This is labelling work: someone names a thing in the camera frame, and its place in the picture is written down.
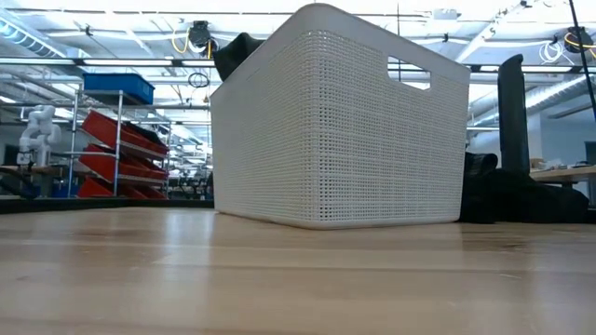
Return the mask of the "black upright post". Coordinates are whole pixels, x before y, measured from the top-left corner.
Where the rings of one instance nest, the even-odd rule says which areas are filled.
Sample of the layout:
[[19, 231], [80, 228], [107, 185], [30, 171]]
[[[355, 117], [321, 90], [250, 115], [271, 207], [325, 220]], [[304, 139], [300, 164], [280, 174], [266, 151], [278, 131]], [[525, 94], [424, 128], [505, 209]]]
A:
[[527, 134], [523, 55], [504, 61], [497, 71], [501, 167], [528, 174], [530, 157]]

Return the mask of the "metal shelf rack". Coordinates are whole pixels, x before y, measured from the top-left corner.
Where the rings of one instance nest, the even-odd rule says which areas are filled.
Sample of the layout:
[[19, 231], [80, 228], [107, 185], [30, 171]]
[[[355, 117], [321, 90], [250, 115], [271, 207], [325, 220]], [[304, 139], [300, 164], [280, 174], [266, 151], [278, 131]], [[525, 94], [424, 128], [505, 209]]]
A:
[[[84, 176], [84, 180], [81, 182], [81, 185], [83, 184], [83, 182], [85, 181], [86, 178], [97, 178], [97, 179], [101, 179], [104, 180], [103, 178], [101, 178], [100, 176], [94, 174], [88, 167], [85, 167], [83, 164], [81, 164], [79, 162], [79, 157], [83, 154], [84, 149], [89, 145], [89, 144], [97, 144], [103, 147], [107, 147], [107, 148], [111, 148], [105, 144], [103, 144], [102, 142], [96, 140], [94, 137], [90, 136], [87, 132], [85, 132], [82, 129], [82, 124], [84, 122], [84, 120], [86, 119], [86, 117], [88, 116], [89, 112], [91, 110], [97, 111], [100, 114], [103, 114], [105, 116], [108, 116], [114, 120], [117, 121], [117, 124], [120, 125], [121, 121], [129, 121], [130, 123], [137, 125], [138, 127], [142, 127], [144, 129], [147, 130], [152, 130], [150, 127], [151, 126], [165, 126], [167, 127], [168, 124], [165, 124], [162, 121], [153, 121], [151, 119], [144, 119], [144, 118], [134, 118], [134, 117], [128, 117], [126, 116], [127, 112], [137, 112], [137, 111], [146, 111], [148, 112], [150, 110], [150, 107], [148, 105], [124, 105], [123, 104], [123, 92], [120, 91], [119, 92], [119, 103], [117, 105], [110, 105], [110, 104], [105, 104], [102, 103], [98, 100], [95, 100], [89, 96], [87, 96], [84, 93], [84, 89], [79, 91], [77, 93], [77, 97], [76, 97], [76, 101], [74, 102], [74, 109], [73, 109], [73, 124], [72, 124], [72, 131], [74, 134], [77, 133], [82, 133], [86, 136], [88, 136], [88, 143], [85, 145], [85, 147], [81, 150], [76, 150], [76, 149], [72, 149], [68, 155], [70, 158], [70, 170], [69, 170], [69, 177], [73, 178], [75, 176], [76, 173], [82, 174]], [[170, 131], [167, 130], [166, 131], [166, 138], [164, 140], [162, 140], [168, 147], [169, 147], [169, 140], [170, 140]], [[115, 159], [119, 160], [119, 154], [123, 153], [120, 151], [120, 139], [119, 136], [116, 137], [116, 147], [113, 149], [115, 150]], [[114, 182], [109, 182], [106, 181], [108, 183], [111, 183], [114, 185], [114, 195], [115, 197], [117, 194], [117, 186], [118, 185], [122, 185], [122, 184], [130, 184], [130, 185], [147, 185], [147, 186], [151, 186], [155, 189], [157, 189], [160, 193], [162, 193], [166, 199], [168, 198], [168, 179], [169, 179], [169, 173], [168, 173], [168, 163], [169, 163], [169, 152], [166, 155], [166, 157], [164, 159], [152, 159], [152, 158], [147, 158], [150, 161], [152, 161], [156, 166], [158, 166], [159, 168], [165, 170], [167, 172], [167, 177], [166, 179], [162, 182], [162, 183], [158, 183], [158, 184], [145, 184], [145, 183], [141, 183], [141, 184], [132, 184], [132, 183], [119, 183], [118, 181], [114, 181]]]

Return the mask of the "thin black rod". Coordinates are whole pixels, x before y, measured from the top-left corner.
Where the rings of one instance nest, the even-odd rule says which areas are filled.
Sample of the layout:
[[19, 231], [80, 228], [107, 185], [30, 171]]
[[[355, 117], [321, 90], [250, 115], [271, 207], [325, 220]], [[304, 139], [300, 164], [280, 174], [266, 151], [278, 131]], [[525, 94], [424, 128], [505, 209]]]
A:
[[581, 57], [581, 64], [582, 64], [584, 76], [586, 78], [592, 114], [594, 117], [594, 121], [596, 122], [596, 98], [594, 97], [592, 81], [590, 79], [587, 59], [586, 59], [586, 55], [585, 55], [585, 51], [584, 51], [585, 47], [584, 47], [583, 40], [582, 40], [582, 33], [581, 33], [581, 29], [578, 24], [579, 22], [578, 22], [577, 15], [576, 15], [576, 8], [574, 5], [574, 0], [568, 0], [568, 2], [569, 2], [570, 10], [571, 10], [573, 23], [574, 23], [576, 41], [578, 43], [578, 48], [580, 49], [579, 53], [580, 53], [580, 57]]

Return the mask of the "background wooden table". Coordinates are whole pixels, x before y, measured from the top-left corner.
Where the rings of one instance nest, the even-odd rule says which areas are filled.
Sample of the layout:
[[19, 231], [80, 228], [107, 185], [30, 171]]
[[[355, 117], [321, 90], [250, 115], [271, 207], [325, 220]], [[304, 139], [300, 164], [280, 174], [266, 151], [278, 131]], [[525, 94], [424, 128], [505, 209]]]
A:
[[530, 173], [530, 177], [535, 181], [572, 188], [579, 182], [596, 181], [596, 166], [534, 171]]

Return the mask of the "red plastic bin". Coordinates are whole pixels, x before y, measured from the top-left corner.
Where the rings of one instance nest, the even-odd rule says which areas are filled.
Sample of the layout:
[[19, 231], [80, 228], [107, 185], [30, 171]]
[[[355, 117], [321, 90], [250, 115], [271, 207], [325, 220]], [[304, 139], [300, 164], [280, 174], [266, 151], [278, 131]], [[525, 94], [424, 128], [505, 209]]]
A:
[[[79, 198], [115, 197], [114, 185], [97, 178], [86, 178], [79, 188], [77, 196]], [[118, 185], [116, 196], [132, 199], [166, 199], [157, 189], [147, 185]]]
[[147, 158], [120, 153], [116, 160], [115, 150], [97, 144], [89, 144], [79, 162], [109, 182], [158, 184], [167, 177], [165, 170]]
[[120, 151], [144, 158], [164, 159], [169, 147], [152, 130], [130, 123], [117, 121], [91, 110], [82, 124], [82, 129], [103, 144], [115, 148], [116, 137], [120, 139]]

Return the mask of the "white perforated plastic basket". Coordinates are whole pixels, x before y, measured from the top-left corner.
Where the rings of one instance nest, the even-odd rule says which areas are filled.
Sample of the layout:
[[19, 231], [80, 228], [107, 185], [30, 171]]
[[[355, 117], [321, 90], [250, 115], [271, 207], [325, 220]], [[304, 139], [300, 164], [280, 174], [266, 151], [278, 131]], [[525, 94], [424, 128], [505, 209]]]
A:
[[215, 208], [320, 230], [456, 221], [469, 79], [340, 8], [301, 7], [211, 96]]

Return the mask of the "blue plastic bin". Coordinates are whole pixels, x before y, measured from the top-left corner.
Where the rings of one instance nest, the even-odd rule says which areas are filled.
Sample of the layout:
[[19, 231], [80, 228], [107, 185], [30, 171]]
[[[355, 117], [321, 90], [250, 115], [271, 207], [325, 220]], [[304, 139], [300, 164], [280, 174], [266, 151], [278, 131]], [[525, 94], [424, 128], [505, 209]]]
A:
[[117, 105], [123, 92], [124, 105], [151, 105], [155, 87], [138, 74], [83, 74], [84, 93], [102, 103]]

